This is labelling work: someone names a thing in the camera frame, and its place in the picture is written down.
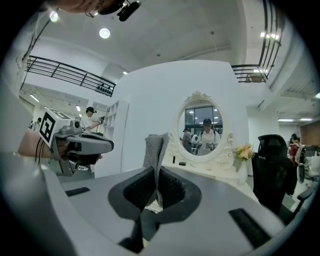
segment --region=round ceiling light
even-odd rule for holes
[[[102,37],[103,39],[107,39],[108,37],[110,37],[110,30],[107,28],[102,28],[99,31],[99,35],[100,37]]]
[[[59,19],[59,15],[55,11],[50,12],[49,17],[52,22],[56,22]]]

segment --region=person in red shirt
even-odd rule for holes
[[[291,135],[291,141],[292,141],[292,144],[290,145],[289,157],[293,163],[293,166],[297,167],[298,163],[296,162],[295,158],[296,158],[298,149],[300,147],[300,142],[298,141],[298,136],[295,133]]]

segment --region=ornate white mirror frame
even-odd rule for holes
[[[220,113],[223,123],[222,138],[218,146],[209,154],[206,155],[192,155],[185,150],[180,142],[178,135],[178,125],[181,115],[184,113],[186,107],[197,101],[206,101],[211,103]],[[185,159],[190,164],[203,166],[207,170],[215,169],[230,169],[234,164],[234,155],[232,151],[233,133],[230,131],[230,122],[228,114],[225,113],[221,105],[210,96],[200,91],[195,91],[189,96],[183,103],[182,107],[178,111],[175,120],[171,141],[168,145],[168,150],[171,156],[176,156],[178,159]]]

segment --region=balcony railing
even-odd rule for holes
[[[264,11],[264,31],[261,55],[258,64],[232,65],[239,83],[265,83],[275,66],[281,46],[285,25],[284,15],[271,3],[262,0]]]
[[[26,72],[66,81],[112,97],[116,84],[104,77],[52,59],[30,56]]]

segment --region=chair headrest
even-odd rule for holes
[[[286,157],[288,147],[284,138],[278,134],[268,134],[258,137],[260,144],[258,156],[261,157]]]

